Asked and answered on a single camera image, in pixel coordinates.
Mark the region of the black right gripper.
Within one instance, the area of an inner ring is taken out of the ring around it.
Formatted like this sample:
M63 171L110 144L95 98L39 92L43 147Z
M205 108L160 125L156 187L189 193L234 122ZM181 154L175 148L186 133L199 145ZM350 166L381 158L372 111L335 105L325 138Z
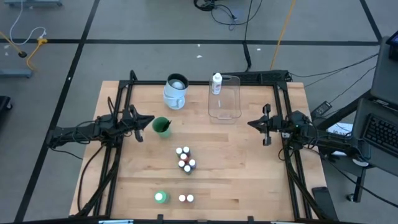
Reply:
M263 145L269 146L271 144L271 136L270 132L278 132L281 128L282 117L279 115L270 116L271 106L265 105L263 107L264 116L260 117L257 120L248 121L248 125L255 128L258 131L264 132L264 140Z

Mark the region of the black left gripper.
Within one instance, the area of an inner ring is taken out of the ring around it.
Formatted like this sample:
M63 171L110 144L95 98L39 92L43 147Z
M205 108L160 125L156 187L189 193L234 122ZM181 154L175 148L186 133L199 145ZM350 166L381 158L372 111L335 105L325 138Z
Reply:
M138 142L143 141L142 125L148 125L155 118L154 115L139 114L134 105L129 105L123 112L123 124L127 127L128 131L134 133Z

